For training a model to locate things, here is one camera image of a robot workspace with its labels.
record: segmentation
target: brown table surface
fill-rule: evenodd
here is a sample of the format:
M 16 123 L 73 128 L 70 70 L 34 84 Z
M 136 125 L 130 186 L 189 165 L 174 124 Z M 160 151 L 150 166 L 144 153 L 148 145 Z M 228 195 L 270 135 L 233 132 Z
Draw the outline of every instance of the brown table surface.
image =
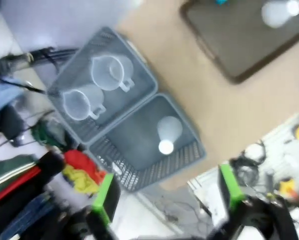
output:
M 161 183 L 175 189 L 237 156 L 299 112 L 299 43 L 233 85 L 201 51 L 181 19 L 185 0 L 147 0 L 117 27 L 147 59 L 199 131 L 207 157 Z

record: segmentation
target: gray plastic basket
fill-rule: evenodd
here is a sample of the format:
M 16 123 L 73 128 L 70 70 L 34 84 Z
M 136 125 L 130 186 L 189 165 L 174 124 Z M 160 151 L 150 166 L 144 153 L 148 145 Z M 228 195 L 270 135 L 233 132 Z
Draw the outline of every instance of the gray plastic basket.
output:
M 165 116 L 181 120 L 174 152 L 159 151 L 157 124 Z M 87 147 L 87 154 L 117 175 L 127 191 L 138 191 L 202 160 L 205 151 L 190 121 L 172 98 L 158 93 Z
M 90 75 L 91 57 L 102 53 L 128 57 L 133 63 L 134 71 L 131 79 L 135 86 L 128 92 L 120 88 L 103 91 L 103 105 L 106 111 L 97 120 L 88 117 L 85 120 L 75 121 L 64 111 L 61 92 L 93 83 Z M 102 132 L 112 128 L 116 122 L 154 95 L 157 90 L 158 83 L 154 75 L 135 50 L 118 33 L 104 27 L 64 66 L 57 79 L 48 88 L 47 96 L 77 141 L 86 144 L 99 138 Z

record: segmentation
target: cup handle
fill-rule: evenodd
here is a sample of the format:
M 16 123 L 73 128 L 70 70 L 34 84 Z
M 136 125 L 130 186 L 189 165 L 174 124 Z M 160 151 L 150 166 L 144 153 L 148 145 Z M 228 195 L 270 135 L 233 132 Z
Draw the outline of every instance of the cup handle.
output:
M 119 86 L 125 93 L 127 93 L 132 87 L 135 86 L 135 83 L 132 79 L 127 78 L 124 79 Z
M 97 120 L 100 117 L 100 115 L 103 114 L 105 111 L 106 111 L 106 108 L 103 105 L 99 105 L 98 108 L 94 112 L 91 112 L 89 114 L 89 116 L 92 119 Z

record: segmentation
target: red cloth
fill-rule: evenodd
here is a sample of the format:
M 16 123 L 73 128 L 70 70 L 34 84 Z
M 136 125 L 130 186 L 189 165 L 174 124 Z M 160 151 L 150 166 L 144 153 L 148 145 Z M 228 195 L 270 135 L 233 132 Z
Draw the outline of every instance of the red cloth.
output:
M 10 192 L 14 191 L 19 186 L 21 186 L 22 184 L 26 183 L 28 180 L 35 177 L 40 172 L 41 172 L 41 169 L 38 166 L 32 167 L 27 173 L 20 176 L 14 182 L 12 182 L 10 185 L 8 185 L 7 188 L 5 188 L 3 191 L 0 192 L 0 200 L 3 199 L 6 195 L 8 195 Z
M 100 171 L 96 164 L 84 153 L 78 150 L 69 150 L 64 153 L 65 162 L 75 169 L 84 170 L 96 184 L 100 185 L 106 171 Z

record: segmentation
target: yellow cloth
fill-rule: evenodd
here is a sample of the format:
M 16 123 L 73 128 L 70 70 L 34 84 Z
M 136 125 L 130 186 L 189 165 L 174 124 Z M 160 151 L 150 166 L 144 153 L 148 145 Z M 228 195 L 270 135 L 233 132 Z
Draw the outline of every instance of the yellow cloth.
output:
M 95 194 L 99 191 L 99 186 L 91 179 L 91 177 L 81 169 L 75 169 L 66 164 L 62 173 L 74 183 L 74 189 L 83 194 Z

